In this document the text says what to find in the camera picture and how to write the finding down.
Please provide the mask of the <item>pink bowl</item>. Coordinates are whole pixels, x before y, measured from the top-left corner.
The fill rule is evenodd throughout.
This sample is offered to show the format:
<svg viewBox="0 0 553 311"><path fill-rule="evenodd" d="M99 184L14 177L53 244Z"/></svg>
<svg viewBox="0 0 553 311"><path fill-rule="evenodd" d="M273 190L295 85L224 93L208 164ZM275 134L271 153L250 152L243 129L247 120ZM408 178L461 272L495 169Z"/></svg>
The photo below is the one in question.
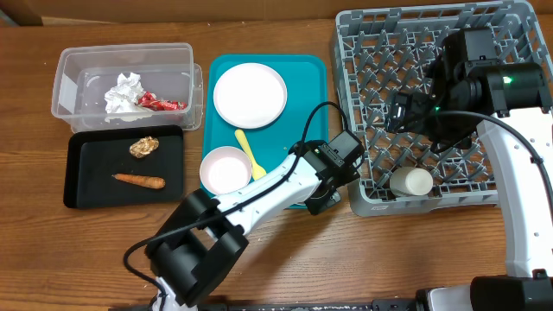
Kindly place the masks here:
<svg viewBox="0 0 553 311"><path fill-rule="evenodd" d="M200 181L212 194L228 194L247 186L252 177L251 161L232 146L210 151L200 164Z"/></svg>

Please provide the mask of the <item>white cup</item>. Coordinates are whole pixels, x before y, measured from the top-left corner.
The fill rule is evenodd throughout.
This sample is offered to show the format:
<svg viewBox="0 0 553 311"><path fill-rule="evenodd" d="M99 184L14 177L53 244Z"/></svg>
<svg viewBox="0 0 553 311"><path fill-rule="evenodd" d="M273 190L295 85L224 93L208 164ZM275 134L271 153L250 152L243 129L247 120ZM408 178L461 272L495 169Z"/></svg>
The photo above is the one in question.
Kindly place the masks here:
<svg viewBox="0 0 553 311"><path fill-rule="evenodd" d="M433 177L423 168L398 168L390 178L390 190L396 196L427 195L432 187Z"/></svg>

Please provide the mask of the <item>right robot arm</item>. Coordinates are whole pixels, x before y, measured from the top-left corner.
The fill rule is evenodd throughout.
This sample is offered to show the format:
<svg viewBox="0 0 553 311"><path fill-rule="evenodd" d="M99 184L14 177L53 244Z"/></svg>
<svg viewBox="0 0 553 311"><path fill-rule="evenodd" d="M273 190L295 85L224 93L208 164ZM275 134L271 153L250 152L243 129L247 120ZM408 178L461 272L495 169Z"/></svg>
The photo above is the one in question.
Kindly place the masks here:
<svg viewBox="0 0 553 311"><path fill-rule="evenodd" d="M471 135L493 168L506 236L506 273L468 285L423 289L426 310L549 310L552 307L552 97L535 62L504 63L489 28L442 42L427 71L430 93L399 92L391 133L426 136L435 153L466 148Z"/></svg>

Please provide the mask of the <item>brown food chunk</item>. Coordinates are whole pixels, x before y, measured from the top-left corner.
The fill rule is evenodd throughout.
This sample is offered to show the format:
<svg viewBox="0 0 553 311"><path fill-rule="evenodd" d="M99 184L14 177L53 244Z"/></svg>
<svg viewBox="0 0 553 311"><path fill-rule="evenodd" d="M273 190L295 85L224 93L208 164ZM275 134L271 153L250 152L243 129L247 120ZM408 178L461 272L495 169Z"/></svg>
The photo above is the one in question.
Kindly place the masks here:
<svg viewBox="0 0 553 311"><path fill-rule="evenodd" d="M152 136L147 136L147 137L141 138L136 143L133 143L129 148L129 152L132 156L138 159L141 159L149 155L150 153L152 153L158 147L159 147L159 140Z"/></svg>

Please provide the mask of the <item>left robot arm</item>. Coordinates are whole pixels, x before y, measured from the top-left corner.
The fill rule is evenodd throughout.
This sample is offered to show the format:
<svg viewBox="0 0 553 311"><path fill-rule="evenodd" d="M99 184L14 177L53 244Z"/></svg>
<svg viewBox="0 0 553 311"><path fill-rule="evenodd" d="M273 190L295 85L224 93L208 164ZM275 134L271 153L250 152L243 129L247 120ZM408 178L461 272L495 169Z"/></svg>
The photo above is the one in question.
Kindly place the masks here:
<svg viewBox="0 0 553 311"><path fill-rule="evenodd" d="M331 142L296 143L273 171L237 191L187 195L150 242L145 254L162 285L154 310L194 308L225 279L260 224L295 204L318 215L340 201L338 188L359 178L364 154L349 130Z"/></svg>

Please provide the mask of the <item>carrot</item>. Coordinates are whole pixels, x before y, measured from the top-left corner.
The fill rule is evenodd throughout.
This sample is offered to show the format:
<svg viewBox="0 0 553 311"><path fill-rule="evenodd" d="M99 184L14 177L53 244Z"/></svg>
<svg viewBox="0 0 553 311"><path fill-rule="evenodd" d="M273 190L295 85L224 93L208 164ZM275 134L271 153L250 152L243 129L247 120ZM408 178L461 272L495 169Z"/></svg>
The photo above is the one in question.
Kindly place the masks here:
<svg viewBox="0 0 553 311"><path fill-rule="evenodd" d="M151 189L162 189L166 185L166 181L163 178L155 176L114 174L112 177L118 181Z"/></svg>

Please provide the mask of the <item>red snack wrapper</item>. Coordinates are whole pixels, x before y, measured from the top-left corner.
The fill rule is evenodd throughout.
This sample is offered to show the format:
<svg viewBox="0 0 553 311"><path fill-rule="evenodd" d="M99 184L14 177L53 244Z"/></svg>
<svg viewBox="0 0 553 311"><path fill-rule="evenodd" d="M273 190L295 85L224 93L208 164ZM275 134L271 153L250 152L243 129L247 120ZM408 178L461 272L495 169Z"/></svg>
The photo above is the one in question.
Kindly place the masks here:
<svg viewBox="0 0 553 311"><path fill-rule="evenodd" d="M137 105L152 111L183 111L188 107L188 104L185 102L158 98L152 92L146 92L137 101Z"/></svg>

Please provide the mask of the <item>foil wrapper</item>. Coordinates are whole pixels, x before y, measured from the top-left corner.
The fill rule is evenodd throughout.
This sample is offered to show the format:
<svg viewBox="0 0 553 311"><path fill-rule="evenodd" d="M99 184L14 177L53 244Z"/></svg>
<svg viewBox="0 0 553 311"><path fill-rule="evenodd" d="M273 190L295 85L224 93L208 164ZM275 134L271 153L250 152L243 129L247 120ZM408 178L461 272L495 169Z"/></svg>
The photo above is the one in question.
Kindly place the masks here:
<svg viewBox="0 0 553 311"><path fill-rule="evenodd" d="M117 84L105 93L107 113L138 113L146 109L138 104L138 100L145 94L141 84L141 76L137 73L125 75L120 73Z"/></svg>

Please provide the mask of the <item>large white plate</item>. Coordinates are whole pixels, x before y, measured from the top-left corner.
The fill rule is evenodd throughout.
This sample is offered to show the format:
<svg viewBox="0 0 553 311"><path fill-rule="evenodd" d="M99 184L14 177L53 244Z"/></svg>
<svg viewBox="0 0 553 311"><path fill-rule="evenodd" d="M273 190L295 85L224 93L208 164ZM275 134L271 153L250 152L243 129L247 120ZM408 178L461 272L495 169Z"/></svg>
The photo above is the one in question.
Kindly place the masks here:
<svg viewBox="0 0 553 311"><path fill-rule="evenodd" d="M219 115L230 125L247 130L272 124L283 113L287 100L282 76L261 63L231 67L218 78L213 90Z"/></svg>

